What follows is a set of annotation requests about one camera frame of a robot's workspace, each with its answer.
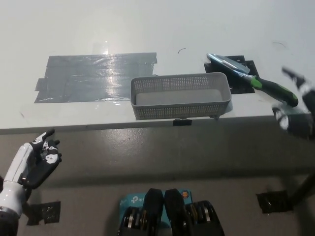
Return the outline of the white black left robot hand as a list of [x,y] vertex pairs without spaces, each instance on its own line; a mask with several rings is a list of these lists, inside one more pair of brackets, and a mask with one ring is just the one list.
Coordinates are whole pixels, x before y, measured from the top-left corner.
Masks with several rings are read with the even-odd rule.
[[55,129],[50,129],[20,146],[3,180],[1,212],[18,220],[29,192],[37,189],[62,161],[58,149],[60,141],[48,140],[54,133]]

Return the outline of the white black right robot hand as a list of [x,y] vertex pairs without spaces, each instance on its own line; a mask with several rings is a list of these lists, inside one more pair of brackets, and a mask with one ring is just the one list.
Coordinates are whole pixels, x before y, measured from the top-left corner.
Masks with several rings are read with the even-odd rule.
[[302,113],[296,108],[283,104],[272,107],[274,117],[279,127],[286,133],[313,140],[315,138],[315,87],[310,80],[290,68],[283,67],[282,72],[295,83],[308,112]]

